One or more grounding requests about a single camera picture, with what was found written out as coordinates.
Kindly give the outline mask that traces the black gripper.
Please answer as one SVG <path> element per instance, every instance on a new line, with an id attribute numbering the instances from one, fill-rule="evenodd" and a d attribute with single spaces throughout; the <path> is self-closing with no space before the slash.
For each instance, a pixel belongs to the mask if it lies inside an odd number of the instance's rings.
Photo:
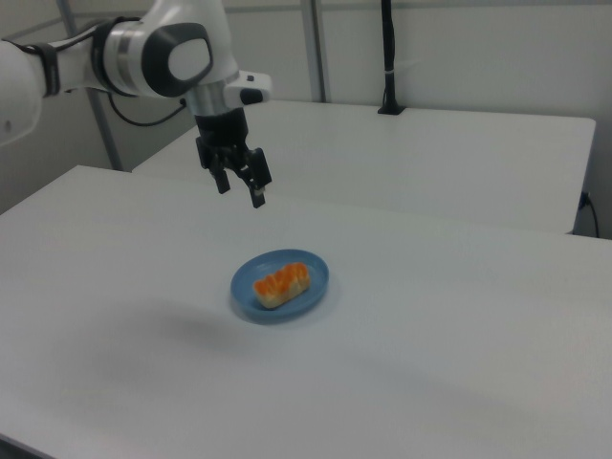
<path id="1" fill-rule="evenodd" d="M 260 208 L 265 203 L 265 187 L 272 182 L 272 175 L 261 148 L 249 150 L 246 137 L 249 133 L 243 108 L 214 116 L 196 116 L 199 137 L 196 146 L 201 167 L 207 170 L 215 181 L 217 190 L 224 194 L 230 190 L 225 170 L 225 160 L 231 167 L 239 167 L 236 175 L 248 187 L 251 203 Z"/>

